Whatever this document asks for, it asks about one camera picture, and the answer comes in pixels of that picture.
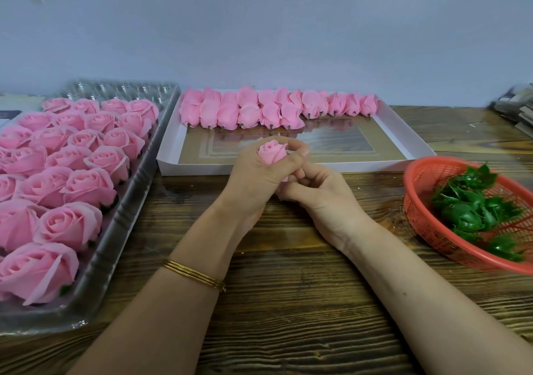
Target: tabletop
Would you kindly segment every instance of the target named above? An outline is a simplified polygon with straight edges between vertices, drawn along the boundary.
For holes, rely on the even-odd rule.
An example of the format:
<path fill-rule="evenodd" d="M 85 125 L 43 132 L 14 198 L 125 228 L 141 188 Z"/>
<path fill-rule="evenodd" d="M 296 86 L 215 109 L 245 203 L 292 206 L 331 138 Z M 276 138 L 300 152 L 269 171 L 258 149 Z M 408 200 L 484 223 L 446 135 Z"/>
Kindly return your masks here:
<path fill-rule="evenodd" d="M 533 189 L 533 141 L 479 108 L 393 107 L 433 150 L 488 162 Z M 402 173 L 345 175 L 364 210 L 485 311 L 533 343 L 533 277 L 487 273 L 439 255 L 403 213 Z M 62 334 L 0 338 L 0 374 L 59 375 L 122 311 L 227 176 L 157 175 L 97 317 Z M 239 245 L 197 374 L 423 373 L 361 274 L 299 206 L 271 199 Z"/>

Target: red plastic basket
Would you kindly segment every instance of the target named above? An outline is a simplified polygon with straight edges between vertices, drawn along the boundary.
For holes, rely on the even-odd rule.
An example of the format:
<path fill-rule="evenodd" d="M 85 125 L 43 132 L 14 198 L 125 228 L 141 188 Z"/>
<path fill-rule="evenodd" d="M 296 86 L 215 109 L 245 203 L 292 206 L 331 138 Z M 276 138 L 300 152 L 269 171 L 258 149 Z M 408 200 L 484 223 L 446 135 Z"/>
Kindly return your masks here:
<path fill-rule="evenodd" d="M 403 207 L 409 223 L 434 249 L 464 266 L 496 271 L 505 269 L 533 275 L 533 194 L 515 181 L 498 175 L 496 184 L 485 191 L 487 196 L 502 196 L 526 208 L 515 221 L 498 225 L 492 234 L 512 233 L 517 250 L 523 250 L 523 262 L 512 262 L 496 257 L 457 236 L 442 224 L 429 210 L 431 196 L 450 177 L 462 174 L 467 166 L 479 164 L 453 157 L 423 157 L 412 162 L 405 174 L 405 199 Z"/>

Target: wall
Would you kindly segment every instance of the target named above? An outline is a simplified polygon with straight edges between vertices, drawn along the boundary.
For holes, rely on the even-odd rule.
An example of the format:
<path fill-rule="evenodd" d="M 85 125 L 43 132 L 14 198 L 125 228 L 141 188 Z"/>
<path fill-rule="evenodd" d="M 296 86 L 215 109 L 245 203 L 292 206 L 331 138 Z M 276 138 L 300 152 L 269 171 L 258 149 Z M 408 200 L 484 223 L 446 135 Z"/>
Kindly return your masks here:
<path fill-rule="evenodd" d="M 483 106 L 531 76 L 533 0 L 0 0 L 0 91 L 76 76 Z"/>

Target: gold bangle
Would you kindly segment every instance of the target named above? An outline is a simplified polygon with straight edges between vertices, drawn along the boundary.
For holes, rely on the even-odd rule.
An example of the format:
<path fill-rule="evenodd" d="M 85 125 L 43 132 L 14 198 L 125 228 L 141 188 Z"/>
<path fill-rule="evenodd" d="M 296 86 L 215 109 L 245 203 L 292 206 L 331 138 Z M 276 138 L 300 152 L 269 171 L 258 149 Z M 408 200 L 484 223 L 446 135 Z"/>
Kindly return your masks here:
<path fill-rule="evenodd" d="M 208 277 L 207 275 L 193 270 L 192 268 L 178 264 L 175 261 L 166 259 L 163 262 L 163 267 L 169 269 L 170 271 L 174 271 L 175 273 L 181 274 L 187 278 L 192 278 L 196 281 L 202 282 L 203 284 L 211 285 L 217 288 L 217 290 L 219 290 L 220 292 L 226 292 L 226 285 L 222 281 L 217 281 L 214 278 Z"/>

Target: basket rim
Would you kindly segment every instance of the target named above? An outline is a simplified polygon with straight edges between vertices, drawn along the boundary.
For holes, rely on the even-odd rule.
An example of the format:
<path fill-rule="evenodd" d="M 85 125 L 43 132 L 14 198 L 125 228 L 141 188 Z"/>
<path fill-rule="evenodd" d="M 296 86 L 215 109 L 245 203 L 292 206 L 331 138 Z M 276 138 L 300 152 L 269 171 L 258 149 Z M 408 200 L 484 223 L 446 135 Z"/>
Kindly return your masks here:
<path fill-rule="evenodd" d="M 514 271 L 515 273 L 533 275 L 533 263 L 531 262 L 519 263 L 519 262 L 509 261 L 501 257 L 497 257 L 485 250 L 482 250 L 477 246 L 474 246 L 472 243 L 467 242 L 462 237 L 459 237 L 458 235 L 453 233 L 450 229 L 448 229 L 422 203 L 422 201 L 420 200 L 420 198 L 418 197 L 415 191 L 415 186 L 414 186 L 415 171 L 421 165 L 449 164 L 449 162 L 452 162 L 453 164 L 460 164 L 464 166 L 465 168 L 468 166 L 474 166 L 477 168 L 481 166 L 479 163 L 468 162 L 468 161 L 465 161 L 465 160 L 462 160 L 456 157 L 450 157 L 450 156 L 427 156 L 427 157 L 422 157 L 420 159 L 412 161 L 407 166 L 407 169 L 405 170 L 403 174 L 403 185 L 405 187 L 406 195 L 410 197 L 411 202 L 413 202 L 416 205 L 416 207 L 421 211 L 421 213 L 423 213 L 423 215 L 430 221 L 434 229 L 441 232 L 443 236 L 448 238 L 450 242 L 454 243 L 459 248 L 499 268 L 503 268 L 508 271 Z M 527 196 L 523 198 L 527 200 L 527 203 L 529 203 L 530 205 L 533 205 L 533 194 L 528 189 L 518 184 L 516 181 L 511 180 L 510 178 L 504 176 L 503 174 L 498 173 L 497 183 L 504 185 L 505 187 L 513 191 L 514 193 L 520 192 L 522 194 L 526 194 Z"/>

